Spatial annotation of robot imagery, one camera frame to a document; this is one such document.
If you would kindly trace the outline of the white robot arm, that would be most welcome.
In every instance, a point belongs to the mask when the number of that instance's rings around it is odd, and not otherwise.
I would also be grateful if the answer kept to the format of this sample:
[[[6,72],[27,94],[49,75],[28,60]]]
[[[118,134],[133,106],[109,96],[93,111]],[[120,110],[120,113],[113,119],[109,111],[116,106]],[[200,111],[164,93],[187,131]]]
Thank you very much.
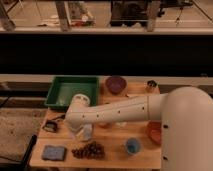
[[[162,171],[213,171],[213,98],[199,88],[180,87],[99,106],[77,94],[65,116],[73,132],[85,124],[145,120],[161,122]]]

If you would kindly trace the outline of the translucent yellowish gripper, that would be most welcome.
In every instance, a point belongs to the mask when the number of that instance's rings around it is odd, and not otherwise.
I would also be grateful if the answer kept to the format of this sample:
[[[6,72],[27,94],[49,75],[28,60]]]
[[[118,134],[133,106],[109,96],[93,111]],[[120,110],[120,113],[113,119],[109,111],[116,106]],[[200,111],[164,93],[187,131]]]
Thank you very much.
[[[72,132],[78,141],[89,141],[93,134],[92,124],[70,124],[66,123],[67,128]]]

